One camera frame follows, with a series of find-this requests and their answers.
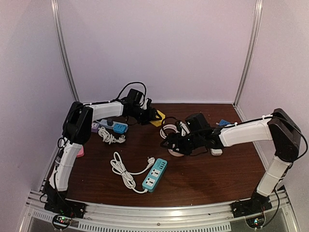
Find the grey-blue power strip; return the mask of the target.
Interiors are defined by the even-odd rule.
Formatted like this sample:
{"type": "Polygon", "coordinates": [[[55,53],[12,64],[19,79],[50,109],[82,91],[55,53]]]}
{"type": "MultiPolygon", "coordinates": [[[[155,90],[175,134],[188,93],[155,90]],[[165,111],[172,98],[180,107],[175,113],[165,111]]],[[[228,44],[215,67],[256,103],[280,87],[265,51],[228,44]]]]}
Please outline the grey-blue power strip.
{"type": "Polygon", "coordinates": [[[101,126],[101,127],[105,127],[105,128],[107,128],[107,129],[113,129],[114,128],[114,126],[115,126],[115,121],[113,121],[113,125],[112,126],[109,126],[109,125],[107,125],[107,119],[102,119],[100,122],[99,122],[99,125],[101,126]]]}

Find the white plug adapter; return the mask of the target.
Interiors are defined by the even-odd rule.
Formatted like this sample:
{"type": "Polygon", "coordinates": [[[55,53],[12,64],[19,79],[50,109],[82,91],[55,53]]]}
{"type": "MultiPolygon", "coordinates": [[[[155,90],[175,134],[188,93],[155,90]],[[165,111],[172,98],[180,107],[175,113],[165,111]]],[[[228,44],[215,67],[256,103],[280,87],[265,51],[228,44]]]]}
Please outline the white plug adapter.
{"type": "Polygon", "coordinates": [[[223,151],[221,149],[211,149],[211,154],[213,156],[220,156],[222,155],[223,151]]]}

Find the yellow cube socket adapter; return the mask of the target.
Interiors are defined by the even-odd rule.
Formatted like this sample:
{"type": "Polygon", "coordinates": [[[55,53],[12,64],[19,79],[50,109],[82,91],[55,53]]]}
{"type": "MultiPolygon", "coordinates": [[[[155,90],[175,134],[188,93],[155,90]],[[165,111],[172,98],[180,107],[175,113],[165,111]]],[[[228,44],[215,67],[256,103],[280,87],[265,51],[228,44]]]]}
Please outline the yellow cube socket adapter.
{"type": "Polygon", "coordinates": [[[164,113],[162,113],[161,111],[157,110],[157,112],[155,113],[155,118],[154,120],[150,121],[150,123],[152,125],[154,125],[155,127],[160,127],[162,124],[162,121],[165,119],[166,115],[164,113]]]}

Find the purple power strip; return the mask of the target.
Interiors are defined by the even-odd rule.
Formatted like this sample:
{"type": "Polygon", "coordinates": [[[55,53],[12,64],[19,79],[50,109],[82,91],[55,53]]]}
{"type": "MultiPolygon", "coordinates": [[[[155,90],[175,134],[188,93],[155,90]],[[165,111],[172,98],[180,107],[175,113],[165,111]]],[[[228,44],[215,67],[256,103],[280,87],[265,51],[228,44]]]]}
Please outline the purple power strip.
{"type": "Polygon", "coordinates": [[[99,123],[93,122],[92,127],[91,127],[91,131],[94,132],[94,133],[97,133],[98,130],[99,130],[99,123]]]}

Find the blue cube socket adapter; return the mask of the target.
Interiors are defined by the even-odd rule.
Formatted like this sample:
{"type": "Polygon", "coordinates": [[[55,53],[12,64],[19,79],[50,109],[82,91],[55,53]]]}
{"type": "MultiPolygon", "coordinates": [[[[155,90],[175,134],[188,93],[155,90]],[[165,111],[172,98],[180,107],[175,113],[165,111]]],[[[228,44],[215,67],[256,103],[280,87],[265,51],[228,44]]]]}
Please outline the blue cube socket adapter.
{"type": "Polygon", "coordinates": [[[218,126],[218,127],[225,127],[225,126],[227,126],[229,124],[230,124],[230,122],[228,122],[228,121],[226,121],[224,119],[221,119],[219,123],[216,123],[216,126],[218,126]]]}

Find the pink plug adapter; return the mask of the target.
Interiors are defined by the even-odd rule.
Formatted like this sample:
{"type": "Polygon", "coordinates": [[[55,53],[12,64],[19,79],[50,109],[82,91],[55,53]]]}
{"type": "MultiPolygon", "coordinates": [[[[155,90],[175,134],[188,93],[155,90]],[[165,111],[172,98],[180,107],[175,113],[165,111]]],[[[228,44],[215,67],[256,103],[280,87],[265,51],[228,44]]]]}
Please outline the pink plug adapter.
{"type": "Polygon", "coordinates": [[[84,147],[82,146],[79,152],[77,153],[76,157],[80,158],[84,156],[84,147]]]}

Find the teal USB power strip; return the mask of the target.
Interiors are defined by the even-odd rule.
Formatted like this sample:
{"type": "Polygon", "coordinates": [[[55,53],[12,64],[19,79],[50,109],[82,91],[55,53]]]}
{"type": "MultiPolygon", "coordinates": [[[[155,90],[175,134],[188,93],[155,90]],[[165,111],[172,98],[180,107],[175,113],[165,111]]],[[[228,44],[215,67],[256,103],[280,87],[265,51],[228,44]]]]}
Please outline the teal USB power strip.
{"type": "Polygon", "coordinates": [[[144,179],[142,188],[147,192],[153,192],[163,176],[167,166],[168,162],[166,160],[158,158],[144,179]]]}

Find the light blue plug adapter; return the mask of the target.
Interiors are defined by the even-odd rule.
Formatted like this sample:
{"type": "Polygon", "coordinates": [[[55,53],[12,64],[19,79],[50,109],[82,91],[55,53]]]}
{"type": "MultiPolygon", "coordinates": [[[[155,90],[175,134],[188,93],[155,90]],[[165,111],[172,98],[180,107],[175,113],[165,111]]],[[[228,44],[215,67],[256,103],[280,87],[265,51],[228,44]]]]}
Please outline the light blue plug adapter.
{"type": "Polygon", "coordinates": [[[127,124],[122,124],[122,123],[115,123],[113,126],[113,131],[119,134],[124,134],[127,132],[128,125],[127,124]]]}

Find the pink round power strip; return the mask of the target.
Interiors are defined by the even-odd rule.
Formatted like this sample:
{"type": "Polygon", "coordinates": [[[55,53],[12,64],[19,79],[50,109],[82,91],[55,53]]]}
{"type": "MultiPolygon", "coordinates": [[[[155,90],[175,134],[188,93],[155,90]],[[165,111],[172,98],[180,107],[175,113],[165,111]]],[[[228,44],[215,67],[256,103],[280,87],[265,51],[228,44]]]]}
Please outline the pink round power strip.
{"type": "Polygon", "coordinates": [[[184,154],[173,151],[172,149],[168,149],[168,152],[174,157],[183,157],[184,154]]]}

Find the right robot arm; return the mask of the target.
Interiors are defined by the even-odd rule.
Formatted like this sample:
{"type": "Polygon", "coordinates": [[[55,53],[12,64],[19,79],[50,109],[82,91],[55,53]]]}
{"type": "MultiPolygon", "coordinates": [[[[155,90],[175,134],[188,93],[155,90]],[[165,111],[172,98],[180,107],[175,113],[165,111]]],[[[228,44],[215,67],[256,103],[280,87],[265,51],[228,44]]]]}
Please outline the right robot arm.
{"type": "Polygon", "coordinates": [[[163,139],[161,147],[180,156],[191,155],[200,147],[222,154],[226,147],[272,141],[275,147],[274,157],[257,184],[253,199],[247,204],[248,210],[254,214],[265,207],[265,198],[276,189],[293,163],[303,156],[299,151],[300,144],[306,141],[300,128],[281,108],[261,118],[217,127],[210,126],[204,115],[197,113],[187,117],[184,122],[176,120],[173,126],[163,121],[160,135],[163,139]]]}

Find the dark grey USB charger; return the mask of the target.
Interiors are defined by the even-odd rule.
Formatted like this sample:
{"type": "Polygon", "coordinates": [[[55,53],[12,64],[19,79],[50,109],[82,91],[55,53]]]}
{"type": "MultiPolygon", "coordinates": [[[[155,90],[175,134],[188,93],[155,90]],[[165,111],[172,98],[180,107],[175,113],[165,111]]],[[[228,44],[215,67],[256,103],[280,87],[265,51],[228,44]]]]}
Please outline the dark grey USB charger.
{"type": "Polygon", "coordinates": [[[111,118],[107,119],[107,125],[112,126],[113,120],[111,118]]]}

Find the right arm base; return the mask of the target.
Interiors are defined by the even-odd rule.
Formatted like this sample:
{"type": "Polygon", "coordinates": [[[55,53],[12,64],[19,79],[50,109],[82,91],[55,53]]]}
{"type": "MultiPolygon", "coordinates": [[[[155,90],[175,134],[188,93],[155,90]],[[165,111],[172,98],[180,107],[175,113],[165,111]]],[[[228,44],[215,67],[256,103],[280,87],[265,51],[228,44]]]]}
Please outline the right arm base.
{"type": "Polygon", "coordinates": [[[257,197],[243,201],[235,201],[231,203],[230,206],[234,218],[262,213],[272,208],[269,197],[257,197]]]}

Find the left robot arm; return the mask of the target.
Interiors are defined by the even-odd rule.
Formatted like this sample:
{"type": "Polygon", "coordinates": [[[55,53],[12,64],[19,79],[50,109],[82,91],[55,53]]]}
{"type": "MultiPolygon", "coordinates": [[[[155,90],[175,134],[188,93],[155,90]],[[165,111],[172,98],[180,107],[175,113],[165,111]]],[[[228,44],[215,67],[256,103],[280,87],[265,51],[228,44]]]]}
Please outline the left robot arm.
{"type": "Polygon", "coordinates": [[[44,187],[50,206],[58,214],[64,215],[70,209],[69,203],[64,200],[65,196],[61,194],[68,189],[70,173],[78,152],[91,137],[92,122],[118,116],[133,117],[142,125],[162,119],[158,111],[151,106],[150,99],[143,105],[125,100],[95,103],[75,101],[71,105],[63,124],[62,137],[58,142],[60,150],[56,156],[55,166],[44,187]]]}

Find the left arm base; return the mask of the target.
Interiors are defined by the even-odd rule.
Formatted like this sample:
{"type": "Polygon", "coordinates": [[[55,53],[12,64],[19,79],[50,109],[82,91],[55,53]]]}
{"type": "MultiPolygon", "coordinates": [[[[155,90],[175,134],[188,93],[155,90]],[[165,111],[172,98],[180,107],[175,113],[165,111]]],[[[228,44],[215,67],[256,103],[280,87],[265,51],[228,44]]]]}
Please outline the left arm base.
{"type": "Polygon", "coordinates": [[[86,204],[76,201],[47,197],[44,209],[70,218],[83,218],[86,204]]]}

